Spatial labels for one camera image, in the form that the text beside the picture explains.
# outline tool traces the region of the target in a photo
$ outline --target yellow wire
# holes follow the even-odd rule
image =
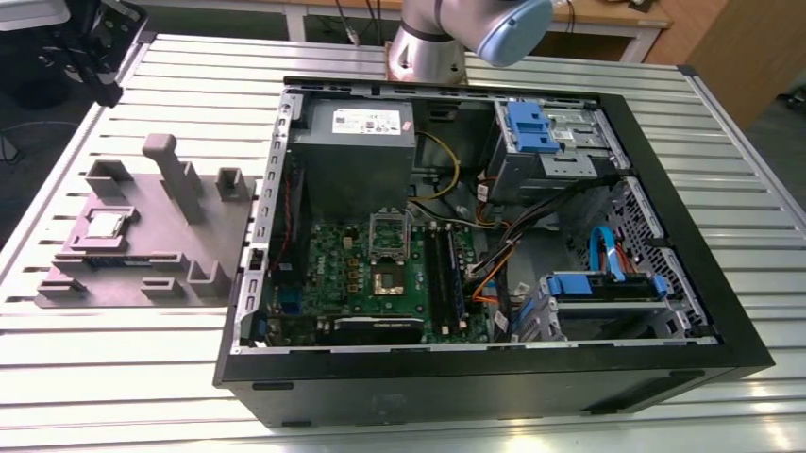
[[[445,142],[441,139],[438,139],[430,132],[418,131],[417,133],[421,135],[425,135],[426,137],[429,137],[432,140],[436,141],[436,143],[442,147],[442,149],[445,149],[445,152],[449,153],[449,156],[452,157],[452,161],[454,162],[454,179],[452,180],[452,184],[449,184],[449,187],[446,187],[440,192],[437,192],[432,195],[416,196],[416,197],[410,198],[410,200],[414,200],[414,201],[429,201],[429,200],[441,198],[445,194],[452,192],[454,190],[454,188],[457,187],[457,185],[460,184],[460,159],[457,158],[457,153],[454,153],[454,150],[452,149],[452,147],[448,144],[445,144]]]

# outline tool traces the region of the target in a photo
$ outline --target slotted aluminum surface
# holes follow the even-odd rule
[[[473,84],[622,94],[702,228],[777,366],[634,415],[270,430],[213,385],[225,309],[41,310],[37,284],[69,235],[95,159],[179,138],[199,174],[261,176],[287,75],[382,78],[383,53],[342,45],[159,36],[137,54],[115,109],[94,108],[0,255],[0,447],[214,451],[785,451],[806,448],[803,212],[669,67],[529,59]],[[198,440],[215,440],[198,443]]]

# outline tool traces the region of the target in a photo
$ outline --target floor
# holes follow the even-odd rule
[[[203,36],[238,36],[254,39],[285,39],[285,21],[279,15],[265,14],[257,20],[241,20],[238,14],[195,10],[193,14],[179,8],[151,8],[150,28],[166,33]],[[309,39],[314,42],[347,42],[341,25],[333,19],[307,19]],[[355,20],[353,26],[365,33],[365,41],[375,42],[369,22]],[[393,38],[394,24],[386,23],[385,39]],[[0,131],[29,122],[81,123],[91,106],[87,90],[71,84],[70,100],[53,109],[31,111],[18,107],[11,100],[14,89],[34,78],[58,78],[37,61],[35,49],[22,33],[0,33]],[[0,247],[29,207],[37,191],[49,176],[62,150],[75,131],[65,123],[35,124],[9,132],[7,137],[21,149],[25,158],[14,166],[0,162]],[[765,160],[806,207],[806,113],[795,112],[776,101],[748,131],[748,137]]]

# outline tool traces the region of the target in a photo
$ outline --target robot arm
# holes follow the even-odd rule
[[[553,12],[552,0],[408,0],[392,77],[461,83],[465,48],[494,66],[516,63],[544,38]],[[123,0],[0,0],[0,31],[29,28],[42,46],[41,61],[86,83],[107,107],[123,95],[115,76],[146,17]]]
[[[534,49],[552,23],[552,0],[408,0],[390,52],[390,74],[405,81],[458,83],[465,48],[494,66]]]
[[[141,7],[118,0],[0,2],[0,31],[30,29],[42,48],[39,60],[87,84],[107,107],[123,95],[115,77],[146,17]]]

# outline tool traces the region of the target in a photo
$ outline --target aluminum table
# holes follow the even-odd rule
[[[777,366],[633,415],[270,430],[211,384],[225,309],[42,310],[35,288],[95,159],[157,173],[141,148],[162,132],[199,174],[237,166],[261,176],[283,76],[382,78],[383,52],[159,35],[129,63],[123,102],[90,110],[0,254],[0,447],[806,449],[806,216],[698,77],[666,66],[530,58],[494,69],[468,60],[473,84],[626,97]]]

